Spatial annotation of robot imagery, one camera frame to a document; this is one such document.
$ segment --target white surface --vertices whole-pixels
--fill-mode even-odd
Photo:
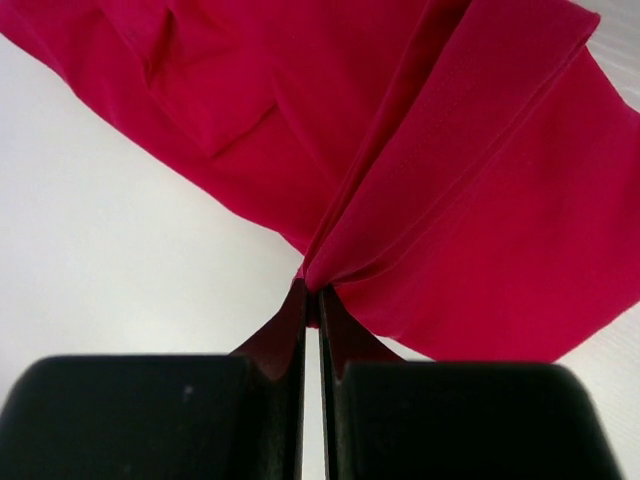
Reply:
[[[590,47],[640,108],[640,4],[579,3],[603,14]],[[0,65],[0,399],[45,355],[226,352],[278,309],[301,260],[278,235],[151,158],[1,37]],[[632,480],[639,320],[637,306],[561,362],[587,386]],[[322,479],[315,332],[305,412],[303,478]]]

